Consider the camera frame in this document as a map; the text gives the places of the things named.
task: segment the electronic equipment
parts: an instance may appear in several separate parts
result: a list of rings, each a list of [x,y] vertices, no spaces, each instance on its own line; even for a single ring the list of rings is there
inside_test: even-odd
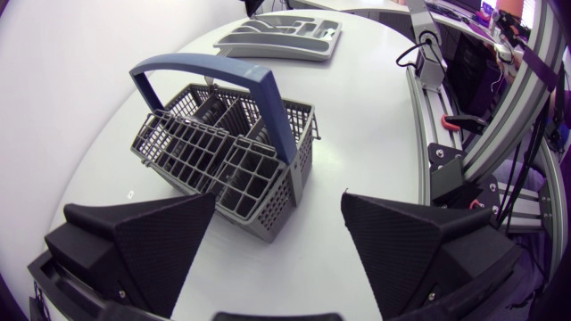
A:
[[[446,313],[464,317],[504,284],[521,253],[490,226],[492,209],[441,209],[344,193],[341,212],[383,319],[444,298],[461,298]]]
[[[455,21],[461,21],[462,20],[458,16],[458,14],[456,14],[454,11],[452,11],[446,7],[443,7],[441,5],[426,3],[426,7],[428,8],[428,10],[430,10],[430,12],[438,13],[440,15],[454,19]]]
[[[108,207],[66,205],[29,272],[74,320],[94,320],[106,300],[170,317],[206,227],[211,193]]]
[[[529,39],[531,30],[521,25],[521,19],[509,12],[499,10],[493,17],[501,33],[508,39],[512,47],[522,44],[523,39]]]
[[[480,11],[482,5],[481,0],[446,0],[446,2],[455,4],[462,9],[466,9],[470,12]]]

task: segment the white table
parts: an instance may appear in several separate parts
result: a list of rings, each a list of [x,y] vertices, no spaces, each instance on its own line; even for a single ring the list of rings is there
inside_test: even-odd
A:
[[[325,10],[334,10],[340,12],[354,12],[354,13],[376,12],[376,13],[409,14],[408,6],[402,4],[396,4],[391,0],[295,0],[295,1],[301,4],[309,4],[311,6]],[[449,7],[464,14],[469,14],[468,11],[459,8],[454,4],[449,4],[444,1],[438,1],[438,2],[434,1],[434,3],[443,5],[445,7]],[[442,23],[443,25],[457,29],[462,33],[475,37],[476,39],[482,40],[490,45],[494,44],[494,42],[490,38],[482,37],[477,32],[472,30],[463,21],[455,21],[454,19],[445,17],[437,13],[433,13],[432,17],[435,22],[439,22]]]
[[[343,24],[328,62],[250,60],[273,70],[283,97],[316,106],[323,139],[313,143],[313,168],[302,204],[272,244],[214,217],[174,319],[211,320],[217,311],[258,315],[334,311],[346,320],[380,319],[344,226],[340,201],[349,188],[351,193],[418,202],[417,136],[409,87],[405,70],[394,63],[412,43],[386,26],[347,13],[278,13]],[[212,44],[242,22],[215,29],[181,52],[215,54],[218,49]],[[163,102],[188,82],[204,82],[203,77],[175,71],[156,71],[150,79]],[[66,203],[110,205],[178,195],[129,150],[147,112],[138,92],[124,102],[73,175],[52,228],[63,223]]]

